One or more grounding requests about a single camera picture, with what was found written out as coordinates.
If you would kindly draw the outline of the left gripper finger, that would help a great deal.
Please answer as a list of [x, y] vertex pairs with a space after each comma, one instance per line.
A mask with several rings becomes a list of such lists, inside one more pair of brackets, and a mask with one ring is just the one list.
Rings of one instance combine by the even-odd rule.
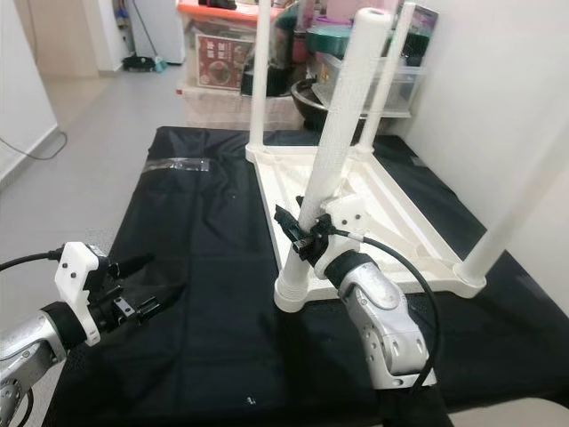
[[147, 324], [163, 310], [170, 309], [180, 299], [186, 288], [187, 286], [184, 284], [168, 287], [143, 287], [140, 290], [143, 301], [138, 308], [139, 324]]
[[108, 267], [108, 276], [114, 280], [129, 278], [145, 269], [152, 261], [154, 261], [154, 254], [142, 254], [113, 263]]

